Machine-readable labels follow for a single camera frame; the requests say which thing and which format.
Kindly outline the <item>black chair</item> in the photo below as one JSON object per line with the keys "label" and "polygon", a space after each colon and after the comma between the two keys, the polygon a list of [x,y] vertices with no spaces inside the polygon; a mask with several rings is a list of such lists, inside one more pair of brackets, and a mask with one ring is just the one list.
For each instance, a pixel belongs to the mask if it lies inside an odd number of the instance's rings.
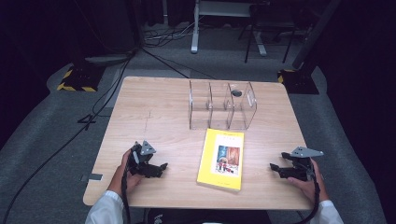
{"label": "black chair", "polygon": [[248,31],[245,62],[248,61],[251,40],[255,34],[259,32],[276,32],[274,40],[277,40],[282,33],[290,32],[290,40],[282,60],[284,63],[297,30],[296,23],[291,15],[290,4],[283,0],[259,0],[249,6],[248,13],[248,24],[243,28],[239,36],[241,38],[244,32]]}

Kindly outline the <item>white desk frame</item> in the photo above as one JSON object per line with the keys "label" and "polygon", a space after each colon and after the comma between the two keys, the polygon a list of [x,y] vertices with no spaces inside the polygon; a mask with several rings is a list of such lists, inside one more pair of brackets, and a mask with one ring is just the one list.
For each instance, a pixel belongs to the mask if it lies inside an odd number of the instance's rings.
{"label": "white desk frame", "polygon": [[199,43],[199,20],[202,16],[222,16],[222,17],[249,17],[250,3],[220,2],[209,0],[195,0],[194,7],[194,27],[191,39],[191,53],[198,52]]}

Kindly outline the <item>grey tape strip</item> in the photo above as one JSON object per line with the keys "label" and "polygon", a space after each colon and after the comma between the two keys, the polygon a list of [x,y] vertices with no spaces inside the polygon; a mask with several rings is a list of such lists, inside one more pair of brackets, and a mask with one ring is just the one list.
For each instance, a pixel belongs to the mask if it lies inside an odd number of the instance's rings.
{"label": "grey tape strip", "polygon": [[101,181],[102,180],[103,175],[100,174],[88,174],[88,175],[82,175],[80,178],[81,182],[89,182],[90,180],[94,180],[94,181]]}

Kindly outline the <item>grey metal stand pole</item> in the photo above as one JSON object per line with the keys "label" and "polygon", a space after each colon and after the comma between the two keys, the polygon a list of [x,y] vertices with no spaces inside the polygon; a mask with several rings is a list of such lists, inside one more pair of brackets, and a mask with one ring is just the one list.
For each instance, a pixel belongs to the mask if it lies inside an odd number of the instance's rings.
{"label": "grey metal stand pole", "polygon": [[294,59],[292,63],[293,68],[300,69],[307,62],[308,55],[312,52],[321,33],[325,29],[327,23],[330,21],[333,13],[338,8],[338,5],[341,1],[342,0],[331,0],[329,5],[324,8],[323,13],[319,16],[318,22],[312,29],[312,32],[308,36],[303,47]]}

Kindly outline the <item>clear acrylic book holder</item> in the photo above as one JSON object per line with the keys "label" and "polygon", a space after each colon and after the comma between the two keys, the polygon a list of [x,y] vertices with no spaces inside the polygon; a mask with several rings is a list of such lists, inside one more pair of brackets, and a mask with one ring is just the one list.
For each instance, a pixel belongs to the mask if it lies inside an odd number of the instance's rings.
{"label": "clear acrylic book holder", "polygon": [[191,130],[247,130],[256,111],[257,99],[248,81],[190,81]]}

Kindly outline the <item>yellow black striped stand base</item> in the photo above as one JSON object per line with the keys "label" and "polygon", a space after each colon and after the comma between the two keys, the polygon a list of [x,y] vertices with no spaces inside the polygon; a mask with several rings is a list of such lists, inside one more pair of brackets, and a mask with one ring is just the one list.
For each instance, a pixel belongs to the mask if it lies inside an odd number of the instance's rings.
{"label": "yellow black striped stand base", "polygon": [[71,66],[61,83],[58,91],[98,91],[99,83],[105,72],[103,66],[85,65],[83,67]]}
{"label": "yellow black striped stand base", "polygon": [[299,70],[279,70],[277,81],[284,85],[288,94],[318,94],[313,78],[302,74]]}

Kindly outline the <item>yellow book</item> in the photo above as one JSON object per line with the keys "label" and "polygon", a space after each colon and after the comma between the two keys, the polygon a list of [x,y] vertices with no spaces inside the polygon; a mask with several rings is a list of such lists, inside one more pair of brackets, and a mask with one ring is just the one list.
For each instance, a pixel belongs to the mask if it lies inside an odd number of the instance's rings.
{"label": "yellow book", "polygon": [[197,183],[239,191],[242,186],[245,134],[207,129]]}

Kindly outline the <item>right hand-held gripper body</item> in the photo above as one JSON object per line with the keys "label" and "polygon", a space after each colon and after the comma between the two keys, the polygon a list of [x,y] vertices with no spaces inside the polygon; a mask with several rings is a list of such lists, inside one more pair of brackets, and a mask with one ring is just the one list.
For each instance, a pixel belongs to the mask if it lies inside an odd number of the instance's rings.
{"label": "right hand-held gripper body", "polygon": [[307,147],[297,147],[290,153],[290,160],[293,168],[301,172],[297,178],[303,181],[311,180],[311,175],[314,173],[314,167],[311,159],[314,157],[323,156],[324,152],[321,150],[314,150]]}

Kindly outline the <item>person's dark clothing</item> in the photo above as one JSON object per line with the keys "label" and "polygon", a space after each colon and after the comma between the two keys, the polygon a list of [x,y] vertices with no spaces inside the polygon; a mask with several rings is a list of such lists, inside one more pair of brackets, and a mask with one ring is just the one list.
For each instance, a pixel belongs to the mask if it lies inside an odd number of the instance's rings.
{"label": "person's dark clothing", "polygon": [[151,208],[145,224],[272,224],[264,210]]}

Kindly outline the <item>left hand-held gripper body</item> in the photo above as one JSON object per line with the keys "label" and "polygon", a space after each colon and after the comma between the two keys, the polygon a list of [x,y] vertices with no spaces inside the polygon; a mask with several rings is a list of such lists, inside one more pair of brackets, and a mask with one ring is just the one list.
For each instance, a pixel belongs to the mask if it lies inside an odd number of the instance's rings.
{"label": "left hand-held gripper body", "polygon": [[136,142],[131,148],[131,154],[128,159],[128,171],[132,175],[145,175],[147,171],[156,171],[154,165],[149,164],[156,150],[146,140],[142,144]]}

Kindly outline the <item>person's left hand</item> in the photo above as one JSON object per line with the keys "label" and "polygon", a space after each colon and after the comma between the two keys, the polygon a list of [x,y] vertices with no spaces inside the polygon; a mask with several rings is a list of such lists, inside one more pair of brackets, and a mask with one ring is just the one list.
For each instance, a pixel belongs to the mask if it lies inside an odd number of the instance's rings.
{"label": "person's left hand", "polygon": [[[131,150],[128,149],[122,156],[121,159],[121,163],[120,165],[117,167],[109,186],[107,187],[108,190],[114,191],[117,194],[119,194],[120,196],[122,195],[122,190],[121,190],[121,186],[122,186],[122,178],[123,178],[123,173],[125,170],[125,167],[128,163],[128,159],[130,156]],[[143,179],[142,175],[131,175],[130,173],[127,174],[126,177],[126,194],[130,194],[133,189],[140,183],[140,181]]]}

